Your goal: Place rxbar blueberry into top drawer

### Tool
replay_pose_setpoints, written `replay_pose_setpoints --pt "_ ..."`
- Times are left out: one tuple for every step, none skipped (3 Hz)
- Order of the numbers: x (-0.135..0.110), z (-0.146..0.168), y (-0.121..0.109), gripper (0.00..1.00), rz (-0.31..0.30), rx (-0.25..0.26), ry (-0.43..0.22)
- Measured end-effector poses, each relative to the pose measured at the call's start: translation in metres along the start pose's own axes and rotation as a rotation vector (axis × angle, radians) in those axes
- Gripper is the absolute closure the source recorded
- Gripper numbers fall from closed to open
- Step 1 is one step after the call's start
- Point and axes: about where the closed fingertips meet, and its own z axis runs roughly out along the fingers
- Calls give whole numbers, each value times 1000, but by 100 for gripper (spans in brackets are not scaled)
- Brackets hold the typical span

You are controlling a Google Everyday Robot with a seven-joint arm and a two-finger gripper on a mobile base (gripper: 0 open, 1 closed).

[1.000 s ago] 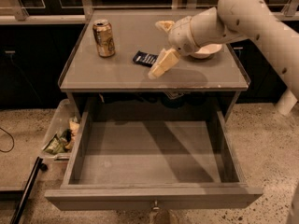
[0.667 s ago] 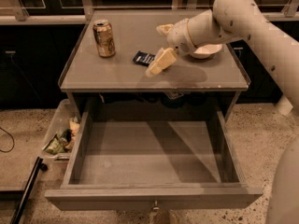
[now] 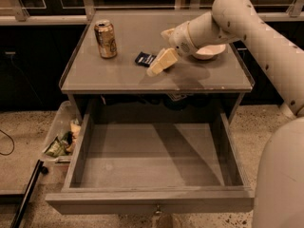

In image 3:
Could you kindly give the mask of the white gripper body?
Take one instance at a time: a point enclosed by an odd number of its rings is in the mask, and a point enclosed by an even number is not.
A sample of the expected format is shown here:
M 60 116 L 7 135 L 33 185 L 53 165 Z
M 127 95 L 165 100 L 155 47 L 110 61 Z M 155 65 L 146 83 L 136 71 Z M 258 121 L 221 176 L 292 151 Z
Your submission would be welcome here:
M 189 22 L 186 21 L 169 30 L 169 45 L 177 51 L 179 56 L 189 56 L 194 51 L 194 45 L 188 31 Z

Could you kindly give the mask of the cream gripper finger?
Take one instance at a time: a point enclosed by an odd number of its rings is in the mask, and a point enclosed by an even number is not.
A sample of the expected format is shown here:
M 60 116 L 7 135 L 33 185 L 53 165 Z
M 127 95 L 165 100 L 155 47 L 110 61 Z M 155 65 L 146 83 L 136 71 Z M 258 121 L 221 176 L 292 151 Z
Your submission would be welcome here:
M 147 69 L 146 73 L 150 77 L 157 76 L 165 69 L 174 65 L 179 58 L 180 56 L 173 48 L 163 48 Z
M 170 29 L 167 29 L 167 30 L 164 30 L 161 32 L 161 37 L 164 39 L 164 40 L 168 40 L 171 36 L 171 34 L 173 33 L 174 29 L 173 28 L 170 28 Z

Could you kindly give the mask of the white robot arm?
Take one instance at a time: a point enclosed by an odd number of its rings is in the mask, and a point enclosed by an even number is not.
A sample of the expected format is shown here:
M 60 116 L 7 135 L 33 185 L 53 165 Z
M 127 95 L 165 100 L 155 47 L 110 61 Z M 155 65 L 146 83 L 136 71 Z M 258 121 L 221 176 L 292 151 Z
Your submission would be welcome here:
M 296 116 L 263 149 L 252 228 L 304 228 L 304 51 L 265 24 L 250 0 L 215 0 L 209 12 L 161 36 L 170 48 L 157 55 L 150 76 L 205 46 L 240 40 L 249 49 Z

